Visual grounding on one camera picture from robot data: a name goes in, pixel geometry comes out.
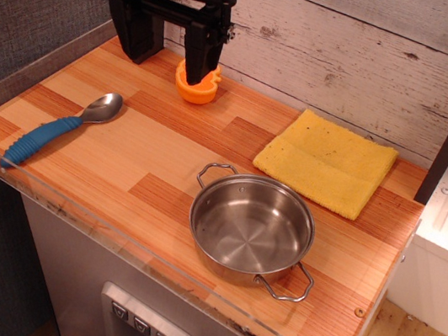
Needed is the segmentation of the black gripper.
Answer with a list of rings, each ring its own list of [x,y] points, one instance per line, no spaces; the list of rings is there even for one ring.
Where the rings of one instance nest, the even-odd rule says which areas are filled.
[[[237,0],[108,2],[123,52],[135,64],[142,64],[164,48],[163,19],[185,28],[184,57],[188,85],[201,83],[209,72],[216,70],[222,47],[232,38],[231,10]]]

